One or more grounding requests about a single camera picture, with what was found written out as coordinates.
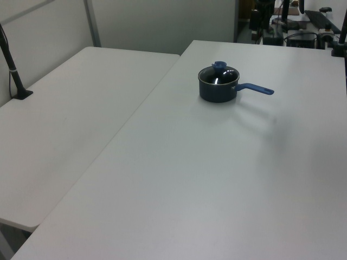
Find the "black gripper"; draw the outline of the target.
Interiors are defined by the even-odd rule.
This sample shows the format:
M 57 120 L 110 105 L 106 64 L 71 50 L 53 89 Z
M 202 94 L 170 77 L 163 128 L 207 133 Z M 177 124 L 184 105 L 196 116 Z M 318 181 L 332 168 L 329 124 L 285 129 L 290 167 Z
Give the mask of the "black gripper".
M 266 27 L 270 25 L 270 18 L 272 17 L 272 11 L 274 10 L 274 0 L 256 0 L 256 9 L 260 11 L 260 28 L 264 27 L 264 18 L 266 12 Z

